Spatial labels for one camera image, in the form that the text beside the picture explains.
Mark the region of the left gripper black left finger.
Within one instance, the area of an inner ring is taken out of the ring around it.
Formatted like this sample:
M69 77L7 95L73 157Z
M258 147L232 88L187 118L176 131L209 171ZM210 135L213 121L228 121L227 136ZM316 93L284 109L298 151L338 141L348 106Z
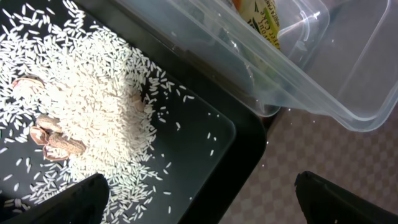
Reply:
M107 180L94 174L26 212L3 213L2 224L101 223L108 199Z

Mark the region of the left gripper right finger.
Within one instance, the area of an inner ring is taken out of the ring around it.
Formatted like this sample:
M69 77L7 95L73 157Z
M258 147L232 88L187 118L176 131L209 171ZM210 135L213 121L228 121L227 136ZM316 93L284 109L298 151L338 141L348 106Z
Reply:
M397 223L397 215L310 171L296 177L295 193L307 223Z

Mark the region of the rice pile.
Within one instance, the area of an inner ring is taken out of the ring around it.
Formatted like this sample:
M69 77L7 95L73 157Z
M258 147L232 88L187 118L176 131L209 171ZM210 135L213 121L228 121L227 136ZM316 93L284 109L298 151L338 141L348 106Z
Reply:
M189 167L208 105L74 2L1 2L4 181L9 223L179 223L167 182Z

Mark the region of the green orange snack wrapper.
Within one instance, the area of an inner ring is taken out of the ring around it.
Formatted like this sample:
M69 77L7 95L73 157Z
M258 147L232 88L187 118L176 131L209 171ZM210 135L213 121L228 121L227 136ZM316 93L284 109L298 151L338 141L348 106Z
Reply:
M274 0L232 0L232 3L243 20L280 50L277 38L280 24Z

